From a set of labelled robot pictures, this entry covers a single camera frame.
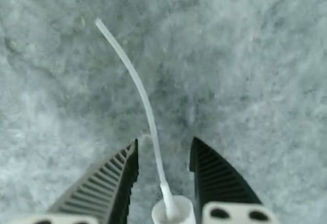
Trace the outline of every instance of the flexible tube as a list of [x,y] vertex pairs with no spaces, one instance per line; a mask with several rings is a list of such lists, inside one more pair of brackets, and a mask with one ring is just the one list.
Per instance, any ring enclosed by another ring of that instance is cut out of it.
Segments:
[[150,126],[150,132],[151,132],[151,137],[152,137],[152,141],[153,141],[153,148],[154,148],[154,154],[155,154],[160,183],[166,184],[167,181],[166,181],[166,176],[165,176],[165,172],[164,172],[164,167],[162,165],[157,128],[155,126],[154,116],[153,116],[153,112],[152,112],[152,108],[151,108],[151,105],[149,102],[148,95],[143,87],[143,84],[142,84],[133,64],[131,63],[131,61],[129,60],[128,56],[126,55],[124,50],[121,48],[119,43],[116,41],[116,39],[113,37],[113,35],[109,32],[107,27],[103,24],[103,22],[99,18],[96,19],[95,23],[96,23],[96,26],[101,31],[101,33],[103,34],[103,36],[108,40],[108,42],[114,48],[114,50],[116,51],[117,55],[120,57],[122,62],[125,64],[130,75],[132,76],[132,79],[139,91],[139,94],[141,95],[141,99],[144,104],[145,111],[146,111],[147,118],[148,118],[148,123]]

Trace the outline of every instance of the textured fabric surface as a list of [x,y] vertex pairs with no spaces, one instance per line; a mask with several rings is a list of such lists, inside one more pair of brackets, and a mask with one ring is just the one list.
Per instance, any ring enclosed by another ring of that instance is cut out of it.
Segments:
[[198,136],[283,223],[325,223],[326,0],[0,0],[1,223],[45,211],[135,138],[129,223],[152,222],[145,112],[97,17],[149,94],[174,194],[193,198]]

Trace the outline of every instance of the floor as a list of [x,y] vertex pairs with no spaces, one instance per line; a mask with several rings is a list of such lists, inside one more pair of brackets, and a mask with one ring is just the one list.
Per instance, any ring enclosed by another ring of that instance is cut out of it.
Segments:
[[282,223],[327,219],[327,0],[0,0],[0,222],[42,212],[85,169],[140,139],[129,223],[160,198],[139,94],[167,179],[193,197],[197,136]]

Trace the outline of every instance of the white plastic tube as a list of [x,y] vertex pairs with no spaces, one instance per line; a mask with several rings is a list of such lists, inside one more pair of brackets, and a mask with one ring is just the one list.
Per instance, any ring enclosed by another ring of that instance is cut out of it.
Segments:
[[103,22],[99,18],[96,19],[95,23],[96,23],[96,26],[101,31],[101,33],[103,34],[103,36],[108,40],[108,42],[114,48],[117,55],[120,57],[121,61],[125,64],[130,75],[132,76],[132,79],[139,91],[139,94],[141,95],[141,99],[144,104],[147,118],[148,118],[148,123],[150,126],[150,132],[151,132],[152,141],[153,141],[153,148],[154,148],[154,154],[155,154],[155,159],[156,159],[156,164],[157,164],[157,170],[158,170],[159,179],[160,179],[160,187],[161,187],[161,191],[162,191],[162,195],[163,195],[163,200],[164,200],[165,206],[166,206],[167,219],[171,220],[171,219],[177,218],[179,215],[179,211],[177,209],[177,206],[174,203],[173,196],[171,194],[169,185],[166,180],[164,167],[162,165],[157,128],[155,126],[154,116],[153,116],[153,112],[152,112],[152,108],[151,108],[151,105],[149,102],[148,95],[143,87],[143,84],[142,84],[133,64],[129,60],[129,58],[126,55],[126,53],[124,52],[124,50],[118,44],[116,39],[113,37],[113,35],[109,32],[107,27],[103,24]]

